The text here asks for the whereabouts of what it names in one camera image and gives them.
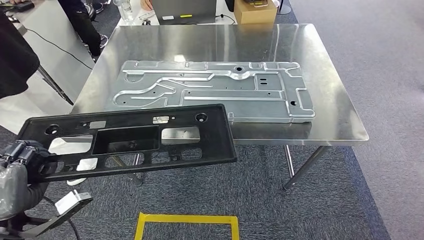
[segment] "laptop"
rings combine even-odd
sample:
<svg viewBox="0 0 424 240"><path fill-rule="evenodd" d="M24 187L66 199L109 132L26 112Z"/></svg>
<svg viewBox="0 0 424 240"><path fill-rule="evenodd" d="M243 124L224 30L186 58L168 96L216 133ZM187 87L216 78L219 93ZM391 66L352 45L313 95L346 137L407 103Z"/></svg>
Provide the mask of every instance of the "laptop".
<svg viewBox="0 0 424 240"><path fill-rule="evenodd" d="M217 0L152 0L160 25L215 23Z"/></svg>

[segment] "table top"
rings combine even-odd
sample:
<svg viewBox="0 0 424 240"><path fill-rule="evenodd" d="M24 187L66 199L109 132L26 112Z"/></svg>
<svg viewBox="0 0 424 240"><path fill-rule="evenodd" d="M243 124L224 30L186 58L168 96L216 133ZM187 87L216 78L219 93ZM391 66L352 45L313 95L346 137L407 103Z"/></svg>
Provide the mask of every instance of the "table top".
<svg viewBox="0 0 424 240"><path fill-rule="evenodd" d="M147 14L148 11L142 9L140 5L140 0L130 0L130 3L132 6L132 13L134 16L134 20L132 22L125 22L121 18L117 24L118 26L141 26L142 25L143 19L140 19L139 17L145 16L145 14ZM236 16L234 16L234 12L231 12L230 10L228 10L225 0L216 0L215 15L219 16L221 14L224 14L226 16L224 16L223 18L217 17L214 23L205 23L200 25L223 25L223 24L231 25L233 24L233 20L234 20L234 24L237 24ZM152 26L159 25L159 21L156 15L153 15L152 17L149 17L148 19L150 20L150 24Z"/></svg>
<svg viewBox="0 0 424 240"><path fill-rule="evenodd" d="M125 61L182 56L187 62L300 64L316 117L308 123L232 123L237 144L355 146L369 139L312 24L117 27L71 114L104 111Z"/></svg>

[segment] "mounting hole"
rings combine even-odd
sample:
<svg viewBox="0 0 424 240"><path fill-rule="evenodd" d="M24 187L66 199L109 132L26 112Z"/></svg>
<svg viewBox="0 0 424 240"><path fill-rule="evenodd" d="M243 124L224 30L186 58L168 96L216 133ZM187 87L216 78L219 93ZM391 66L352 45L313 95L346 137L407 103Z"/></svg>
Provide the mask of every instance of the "mounting hole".
<svg viewBox="0 0 424 240"><path fill-rule="evenodd" d="M59 130L59 125L52 124L52 125L48 126L48 128L45 130L45 134L55 135L55 134L58 133L58 130Z"/></svg>
<svg viewBox="0 0 424 240"><path fill-rule="evenodd" d="M208 116L204 113L199 113L199 114L196 115L196 120L198 122L203 123L203 122L206 122L206 120L208 120Z"/></svg>

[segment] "black clothing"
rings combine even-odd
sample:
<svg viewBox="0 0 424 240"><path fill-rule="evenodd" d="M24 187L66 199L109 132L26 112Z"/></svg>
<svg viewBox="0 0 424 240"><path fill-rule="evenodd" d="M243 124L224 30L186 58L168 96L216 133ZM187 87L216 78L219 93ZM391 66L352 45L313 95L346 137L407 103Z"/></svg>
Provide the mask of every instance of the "black clothing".
<svg viewBox="0 0 424 240"><path fill-rule="evenodd" d="M28 89L40 60L8 17L0 13L0 99Z"/></svg>

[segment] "white table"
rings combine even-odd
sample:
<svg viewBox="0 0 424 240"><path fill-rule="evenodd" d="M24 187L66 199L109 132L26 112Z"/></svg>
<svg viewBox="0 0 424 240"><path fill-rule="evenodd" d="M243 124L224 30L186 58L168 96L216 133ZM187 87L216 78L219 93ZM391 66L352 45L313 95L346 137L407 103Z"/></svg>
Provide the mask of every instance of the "white table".
<svg viewBox="0 0 424 240"><path fill-rule="evenodd" d="M148 13L148 11L142 9L142 6L140 5L140 0L130 0L131 6L132 6L132 13L134 16L134 21L128 23L122 20L122 18L119 20L117 26L140 26L143 23L143 20L139 19L140 16ZM237 24L236 16L234 16L233 12L230 12L228 10L227 4L225 0L216 0L216 12L215 16L219 16L221 14L227 15L228 17L234 19L235 23ZM215 22L213 23L205 23L204 25L230 25L233 23L233 20L229 19L228 17L224 16L223 18L217 17L215 19ZM149 18L150 24L153 26L159 25L158 18L156 15Z"/></svg>

